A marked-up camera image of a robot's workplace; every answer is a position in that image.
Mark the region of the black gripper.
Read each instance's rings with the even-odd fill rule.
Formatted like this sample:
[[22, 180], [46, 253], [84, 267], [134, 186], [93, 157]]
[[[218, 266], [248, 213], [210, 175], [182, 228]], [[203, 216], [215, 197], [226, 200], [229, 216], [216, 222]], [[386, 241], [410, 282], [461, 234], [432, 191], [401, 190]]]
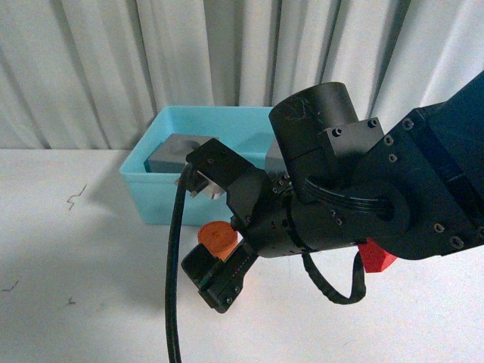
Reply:
[[232, 182], [227, 192], [231, 227], [245, 241], [225, 261], [199, 244], [181, 262], [198, 293], [220, 314], [240, 295], [244, 277], [258, 255], [275, 258], [314, 251], [296, 228], [297, 199], [287, 173], [253, 169]]

